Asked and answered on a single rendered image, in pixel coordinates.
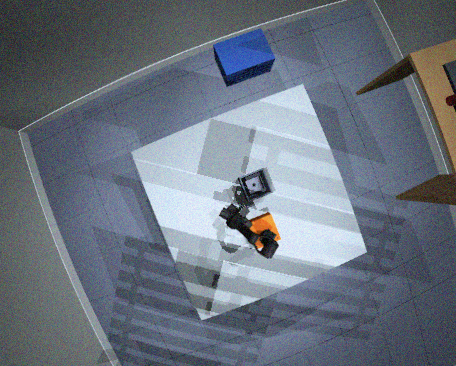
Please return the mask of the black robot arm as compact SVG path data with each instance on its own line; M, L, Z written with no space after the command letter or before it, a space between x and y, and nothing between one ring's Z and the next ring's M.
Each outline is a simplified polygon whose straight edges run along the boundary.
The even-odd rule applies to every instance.
M250 210L245 205L241 205L237 213L239 213L243 218L245 218L246 215L250 213ZM222 209L219 216L226 220L226 224L231 230L237 230L240 233L242 233L248 239L248 242L254 245L256 253L261 254L263 257L267 259L272 259L277 248L279 247L278 242L274 240L277 234L270 231L269 228L263 230L261 232L261 235L254 231L251 231L245 225L244 220L241 216L239 216L233 211L229 211L226 208ZM259 239L259 237L261 237L260 242L263 245L261 251L258 251L256 247L256 242Z

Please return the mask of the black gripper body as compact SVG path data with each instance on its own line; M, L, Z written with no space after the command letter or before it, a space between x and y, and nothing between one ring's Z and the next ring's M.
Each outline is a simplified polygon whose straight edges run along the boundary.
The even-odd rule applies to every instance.
M239 216L241 216L239 213L237 213L236 210L234 210L235 208L236 208L236 207L235 207L233 204L230 204L230 205L227 207L227 209L228 209L229 211L231 211L231 212L233 211L233 212L235 212L236 214L238 214ZM242 216L241 216L241 217L242 217ZM243 217L242 217L242 219L244 220L245 225L246 225L249 229L253 226L253 224L252 224L250 221L247 221L247 220L244 219Z

